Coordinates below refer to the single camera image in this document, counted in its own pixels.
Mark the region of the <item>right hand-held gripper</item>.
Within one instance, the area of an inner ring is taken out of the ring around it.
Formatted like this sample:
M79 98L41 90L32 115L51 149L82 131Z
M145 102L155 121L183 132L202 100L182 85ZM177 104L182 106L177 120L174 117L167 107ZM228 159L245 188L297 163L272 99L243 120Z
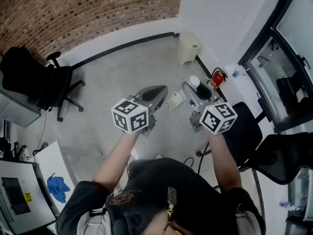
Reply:
M195 109L190 117L195 133L206 129L213 135L217 135L232 127L238 114L228 102L219 102L221 97L213 95L205 84L199 84L195 91L187 82L183 82L181 88L187 101ZM209 103L199 105L197 98Z

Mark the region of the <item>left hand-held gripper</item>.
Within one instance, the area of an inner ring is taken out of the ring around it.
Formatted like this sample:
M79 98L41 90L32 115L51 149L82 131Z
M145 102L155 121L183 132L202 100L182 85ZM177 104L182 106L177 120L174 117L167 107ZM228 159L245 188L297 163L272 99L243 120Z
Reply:
M127 134L148 136L156 125L154 113L167 95L167 86L156 85L140 90L135 96L122 98L111 107L114 125Z

